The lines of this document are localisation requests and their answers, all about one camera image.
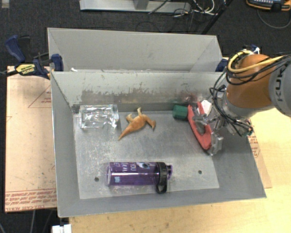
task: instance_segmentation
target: black carpet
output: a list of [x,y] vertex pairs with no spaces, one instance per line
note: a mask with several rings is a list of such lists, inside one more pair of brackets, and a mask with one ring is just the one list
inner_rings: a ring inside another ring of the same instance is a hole
[[[10,8],[2,9],[0,0],[0,71],[16,64],[4,41],[10,36],[29,35],[32,52],[48,51],[46,29],[87,28],[117,31],[141,31],[162,33],[191,33],[216,35],[222,54],[229,56],[254,44],[262,53],[272,55],[291,52],[291,23],[284,29],[275,29],[263,23],[256,9],[246,5],[245,0],[231,0],[216,21],[212,17],[196,14],[173,18],[172,15],[128,12],[81,12],[80,0],[10,0]],[[262,18],[270,25],[281,27],[289,22],[290,12],[261,12]],[[0,222],[7,233],[29,232],[32,212],[5,214],[4,156],[6,122],[6,80],[0,80]],[[33,229],[42,232],[50,210],[36,212]],[[49,225],[59,224],[56,211],[49,217]]]

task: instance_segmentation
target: purple water bottle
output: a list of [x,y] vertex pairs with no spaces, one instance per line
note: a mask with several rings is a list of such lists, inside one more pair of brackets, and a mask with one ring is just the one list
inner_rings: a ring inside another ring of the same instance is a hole
[[172,170],[164,162],[110,162],[108,185],[155,185],[157,193],[165,193]]

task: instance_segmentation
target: toy dinosaur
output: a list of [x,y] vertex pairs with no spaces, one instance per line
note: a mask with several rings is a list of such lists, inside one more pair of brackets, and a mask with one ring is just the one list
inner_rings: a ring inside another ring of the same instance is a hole
[[123,130],[120,137],[118,138],[119,140],[129,133],[141,129],[146,124],[146,122],[150,124],[153,129],[155,128],[156,121],[153,121],[147,115],[142,114],[141,107],[139,107],[137,111],[138,116],[136,116],[135,118],[132,118],[131,114],[129,114],[126,117],[126,120],[129,122],[129,125]]

